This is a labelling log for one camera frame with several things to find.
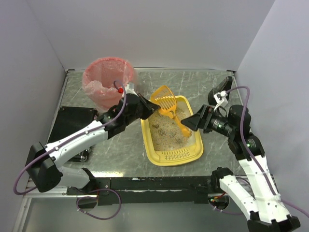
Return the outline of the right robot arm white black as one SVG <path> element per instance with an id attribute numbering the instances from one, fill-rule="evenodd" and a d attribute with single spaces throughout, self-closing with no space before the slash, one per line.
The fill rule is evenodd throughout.
<path id="1" fill-rule="evenodd" d="M 250 182 L 250 194 L 228 168 L 217 168 L 211 174 L 214 190 L 224 191 L 247 219 L 251 232 L 292 232 L 300 228 L 276 189 L 267 167 L 260 140 L 250 131 L 251 116 L 246 107 L 233 105 L 226 117 L 211 106 L 203 105 L 181 123 L 193 131 L 217 132 L 228 138 L 228 145 Z"/>

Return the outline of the orange litter scoop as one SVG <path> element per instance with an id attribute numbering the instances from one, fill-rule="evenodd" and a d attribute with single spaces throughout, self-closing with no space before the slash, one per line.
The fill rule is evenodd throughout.
<path id="1" fill-rule="evenodd" d="M 184 126 L 176 115 L 177 101 L 173 92 L 168 86 L 159 87 L 151 96 L 150 101 L 160 106 L 159 113 L 163 116 L 168 116 L 173 119 L 180 128 L 184 137 L 189 138 L 191 131 Z"/>

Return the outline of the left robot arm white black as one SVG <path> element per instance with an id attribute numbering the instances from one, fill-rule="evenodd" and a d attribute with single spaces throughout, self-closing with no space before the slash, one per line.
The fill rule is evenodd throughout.
<path id="1" fill-rule="evenodd" d="M 25 168 L 35 188 L 39 192 L 50 191 L 59 184 L 84 188 L 93 178 L 90 171 L 66 168 L 64 163 L 78 153 L 122 133 L 135 120 L 146 120 L 158 109 L 159 105 L 141 94 L 128 93 L 117 105 L 72 135 L 46 145 L 40 142 L 33 144 Z"/>

